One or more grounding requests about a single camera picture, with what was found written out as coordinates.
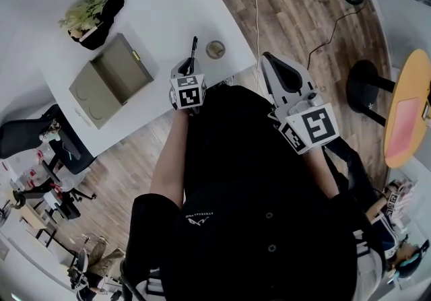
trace logo on shirt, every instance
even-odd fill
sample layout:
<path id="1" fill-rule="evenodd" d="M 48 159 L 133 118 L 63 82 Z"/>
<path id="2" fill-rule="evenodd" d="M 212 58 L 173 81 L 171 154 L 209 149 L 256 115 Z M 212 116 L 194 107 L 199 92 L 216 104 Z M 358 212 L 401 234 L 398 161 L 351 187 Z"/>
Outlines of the logo on shirt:
<path id="1" fill-rule="evenodd" d="M 186 215 L 186 218 L 188 219 L 189 223 L 195 224 L 196 226 L 201 226 L 201 224 L 204 224 L 206 220 L 209 219 L 210 216 L 212 216 L 212 212 L 201 212 L 201 213 L 194 213 L 193 215 Z"/>

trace person sitting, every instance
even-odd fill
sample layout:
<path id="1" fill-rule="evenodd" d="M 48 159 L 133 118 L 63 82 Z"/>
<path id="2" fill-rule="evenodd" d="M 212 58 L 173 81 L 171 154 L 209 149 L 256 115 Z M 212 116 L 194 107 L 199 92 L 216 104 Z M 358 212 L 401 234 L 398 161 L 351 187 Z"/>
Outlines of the person sitting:
<path id="1" fill-rule="evenodd" d="M 342 190 L 352 193 L 366 212 L 367 218 L 381 239 L 387 260 L 385 268 L 388 277 L 406 278 L 411 276 L 419 267 L 424 253 L 430 247 L 430 241 L 427 240 L 423 245 L 418 246 L 408 243 L 408 236 L 403 240 L 398 238 L 393 229 L 394 225 L 391 219 L 386 215 L 387 198 L 391 192 L 387 191 L 386 195 L 379 193 L 382 197 L 377 195 L 359 154 L 347 142 L 338 137 L 329 142 L 325 149 L 331 150 L 335 155 L 347 162 L 348 179 L 338 172 L 332 160 L 325 154 L 325 159 L 335 176 L 337 184 Z M 398 184 L 393 183 L 391 187 L 398 187 Z"/>
<path id="2" fill-rule="evenodd" d="M 109 273 L 114 264 L 125 256 L 125 252 L 120 248 L 103 257 L 106 250 L 106 241 L 99 238 L 98 243 L 88 257 L 87 271 L 80 273 L 74 265 L 69 269 L 71 287 L 76 292 L 79 301 L 91 301 L 97 294 L 106 295 L 106 290 L 99 288 L 99 283 Z"/>
<path id="3" fill-rule="evenodd" d="M 199 115 L 176 111 L 150 191 L 133 203 L 125 300 L 129 290 L 134 300 L 167 301 L 290 300 L 295 290 L 366 300 L 359 295 L 374 291 L 383 249 L 364 211 L 339 192 L 322 148 L 299 156 L 271 109 L 221 85 Z M 372 285 L 361 281 L 356 232 L 380 267 Z"/>

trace round wooden table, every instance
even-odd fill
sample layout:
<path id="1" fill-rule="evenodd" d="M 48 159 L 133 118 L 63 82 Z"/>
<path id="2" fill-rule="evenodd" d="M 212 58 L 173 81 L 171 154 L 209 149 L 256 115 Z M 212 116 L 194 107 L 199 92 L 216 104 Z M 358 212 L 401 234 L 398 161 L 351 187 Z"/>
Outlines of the round wooden table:
<path id="1" fill-rule="evenodd" d="M 410 54 L 396 83 L 377 75 L 370 61 L 357 62 L 350 71 L 346 94 L 350 107 L 385 127 L 383 149 L 390 168 L 408 161 L 419 148 L 431 117 L 431 62 L 423 50 Z M 393 93 L 387 119 L 371 110 L 378 89 Z"/>

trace wire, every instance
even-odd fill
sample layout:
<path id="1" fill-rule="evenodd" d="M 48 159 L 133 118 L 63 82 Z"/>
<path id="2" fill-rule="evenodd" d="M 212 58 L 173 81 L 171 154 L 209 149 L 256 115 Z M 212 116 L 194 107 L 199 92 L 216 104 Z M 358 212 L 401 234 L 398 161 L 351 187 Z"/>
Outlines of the wire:
<path id="1" fill-rule="evenodd" d="M 257 88 L 256 88 L 256 92 L 259 89 L 259 64 L 261 61 L 261 52 L 259 50 L 259 37 L 260 37 L 260 33 L 259 33 L 259 6 L 257 5 L 257 0 L 255 0 L 255 5 L 256 5 L 256 31 L 257 31 L 257 36 L 256 36 L 256 45 L 257 45 L 257 65 L 256 65 L 256 82 L 257 82 Z"/>
<path id="2" fill-rule="evenodd" d="M 318 47 L 316 47 L 314 50 L 312 50 L 312 51 L 310 52 L 310 54 L 308 55 L 307 70 L 309 70 L 309 69 L 310 69 L 311 55 L 312 55 L 314 52 L 316 52 L 317 50 L 319 50 L 320 48 L 322 48 L 322 47 L 324 47 L 324 46 L 326 46 L 326 45 L 331 44 L 332 39 L 333 39 L 334 34 L 335 34 L 335 29 L 337 28 L 338 21 L 339 21 L 339 20 L 342 20 L 343 18 L 346 18 L 346 17 L 347 17 L 347 16 L 349 16 L 349 15 L 356 15 L 356 14 L 360 13 L 360 12 L 361 12 L 361 10 L 362 10 L 362 9 L 364 9 L 364 8 L 365 8 L 365 6 L 366 6 L 367 4 L 368 4 L 368 0 L 365 0 L 365 3 L 363 4 L 363 6 L 361 6 L 361 8 L 359 8 L 359 10 L 358 10 L 358 11 L 354 11 L 354 12 L 351 12 L 351 13 L 347 13 L 347 14 L 345 14 L 345 15 L 341 16 L 340 18 L 337 18 L 337 21 L 335 21 L 334 29 L 332 30 L 331 38 L 329 39 L 329 41 L 324 42 L 322 45 L 319 45 L 319 46 L 318 46 Z"/>

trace white table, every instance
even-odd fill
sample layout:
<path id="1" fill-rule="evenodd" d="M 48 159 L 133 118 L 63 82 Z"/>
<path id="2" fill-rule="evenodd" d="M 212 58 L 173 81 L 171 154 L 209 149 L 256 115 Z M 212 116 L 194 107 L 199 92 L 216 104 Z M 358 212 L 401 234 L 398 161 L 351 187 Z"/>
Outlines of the white table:
<path id="1" fill-rule="evenodd" d="M 59 206 L 62 204 L 61 199 L 57 196 L 57 193 L 54 190 L 51 190 L 44 194 L 43 199 L 48 203 L 51 209 L 56 210 L 55 204 Z"/>
<path id="2" fill-rule="evenodd" d="M 44 7 L 49 22 L 33 54 L 56 101 L 93 156 L 171 109 L 168 100 L 171 69 L 190 55 L 199 38 L 196 58 L 210 87 L 252 67 L 256 60 L 222 0 L 125 0 L 106 42 L 121 32 L 141 56 L 154 81 L 135 95 L 100 130 L 86 117 L 69 92 L 82 67 L 100 51 L 89 51 L 57 26 L 78 0 L 34 0 Z M 220 60 L 210 59 L 205 47 L 212 40 L 226 46 Z"/>

